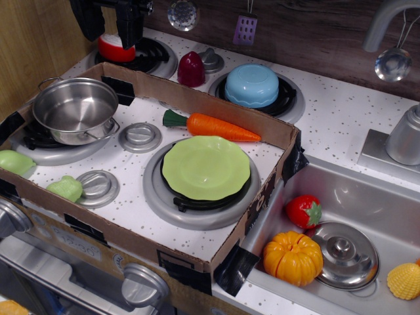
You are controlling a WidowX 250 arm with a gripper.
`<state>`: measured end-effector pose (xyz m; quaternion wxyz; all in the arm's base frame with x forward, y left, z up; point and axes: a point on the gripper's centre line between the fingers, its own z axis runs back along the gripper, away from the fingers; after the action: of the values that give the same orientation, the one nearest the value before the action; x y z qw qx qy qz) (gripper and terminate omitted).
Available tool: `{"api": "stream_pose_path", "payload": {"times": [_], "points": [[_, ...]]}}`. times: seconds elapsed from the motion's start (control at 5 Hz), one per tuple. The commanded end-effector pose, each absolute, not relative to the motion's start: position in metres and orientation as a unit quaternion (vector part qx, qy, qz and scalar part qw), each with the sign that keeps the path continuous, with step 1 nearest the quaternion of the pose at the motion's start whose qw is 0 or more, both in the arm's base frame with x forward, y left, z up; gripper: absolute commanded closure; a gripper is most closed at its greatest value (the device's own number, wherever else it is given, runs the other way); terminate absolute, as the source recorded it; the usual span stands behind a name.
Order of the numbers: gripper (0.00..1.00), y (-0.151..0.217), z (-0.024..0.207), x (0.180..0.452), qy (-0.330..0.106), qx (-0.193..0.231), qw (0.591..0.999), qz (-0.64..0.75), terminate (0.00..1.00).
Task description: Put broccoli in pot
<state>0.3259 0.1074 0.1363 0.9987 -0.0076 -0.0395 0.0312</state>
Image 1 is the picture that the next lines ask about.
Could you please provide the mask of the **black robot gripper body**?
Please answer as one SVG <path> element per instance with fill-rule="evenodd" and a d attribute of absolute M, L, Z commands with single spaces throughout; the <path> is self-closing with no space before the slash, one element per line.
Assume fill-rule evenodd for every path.
<path fill-rule="evenodd" d="M 70 1 L 71 5 L 79 9 L 88 9 L 91 7 L 107 7 L 116 9 L 117 7 L 133 9 L 141 13 L 153 13 L 153 1 L 135 1 L 135 0 L 87 0 L 87 1 Z"/>

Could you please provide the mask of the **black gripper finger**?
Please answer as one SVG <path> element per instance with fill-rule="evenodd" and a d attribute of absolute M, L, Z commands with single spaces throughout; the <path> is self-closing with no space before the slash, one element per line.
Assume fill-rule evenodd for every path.
<path fill-rule="evenodd" d="M 118 36 L 124 50 L 135 46 L 143 37 L 144 16 L 136 6 L 116 6 Z"/>
<path fill-rule="evenodd" d="M 83 35 L 95 41 L 104 33 L 104 17 L 101 6 L 94 1 L 70 0 L 72 12 Z"/>

